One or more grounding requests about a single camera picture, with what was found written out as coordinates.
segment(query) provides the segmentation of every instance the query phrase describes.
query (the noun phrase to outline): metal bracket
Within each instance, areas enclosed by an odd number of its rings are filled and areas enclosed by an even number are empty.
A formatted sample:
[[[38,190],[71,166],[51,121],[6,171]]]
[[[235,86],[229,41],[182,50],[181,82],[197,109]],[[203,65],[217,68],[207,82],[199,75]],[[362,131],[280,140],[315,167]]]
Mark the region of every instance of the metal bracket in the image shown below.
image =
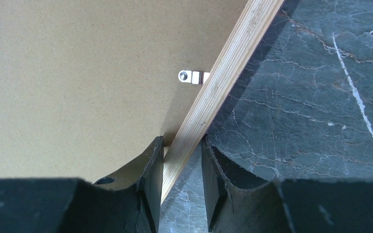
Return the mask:
[[[209,77],[209,72],[181,70],[178,73],[179,81],[191,84],[204,84]]]

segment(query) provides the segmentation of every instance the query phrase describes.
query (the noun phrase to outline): beige board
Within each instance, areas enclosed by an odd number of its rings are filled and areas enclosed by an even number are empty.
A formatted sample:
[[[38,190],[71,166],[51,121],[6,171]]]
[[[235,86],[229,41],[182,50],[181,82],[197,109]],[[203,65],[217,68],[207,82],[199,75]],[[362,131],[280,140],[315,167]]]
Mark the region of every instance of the beige board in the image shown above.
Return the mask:
[[[0,177],[107,175],[174,137],[245,0],[0,0]]]

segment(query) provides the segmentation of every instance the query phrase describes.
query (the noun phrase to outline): hole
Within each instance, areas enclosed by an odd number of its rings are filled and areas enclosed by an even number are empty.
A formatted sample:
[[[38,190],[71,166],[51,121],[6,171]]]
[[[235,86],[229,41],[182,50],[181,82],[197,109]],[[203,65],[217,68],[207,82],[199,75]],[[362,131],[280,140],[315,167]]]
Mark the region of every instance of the hole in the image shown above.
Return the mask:
[[[95,182],[95,184],[107,184],[114,182],[115,179],[111,177],[104,177]]]
[[[185,71],[183,71],[183,72],[181,72],[181,73],[179,74],[179,77],[180,77],[183,81],[185,81],[185,80],[187,80],[187,78],[188,78],[188,74],[187,74]]]

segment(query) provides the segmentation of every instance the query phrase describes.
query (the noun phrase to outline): dark marble surface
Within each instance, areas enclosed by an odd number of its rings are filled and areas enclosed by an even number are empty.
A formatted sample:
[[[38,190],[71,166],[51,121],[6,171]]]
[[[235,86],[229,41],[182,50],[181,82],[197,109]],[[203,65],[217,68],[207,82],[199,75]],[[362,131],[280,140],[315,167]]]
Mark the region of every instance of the dark marble surface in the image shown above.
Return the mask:
[[[373,178],[373,1],[287,0],[208,136],[266,180]],[[198,152],[159,232],[206,232]]]
[[[208,226],[199,145],[161,205],[159,233],[206,232]]]

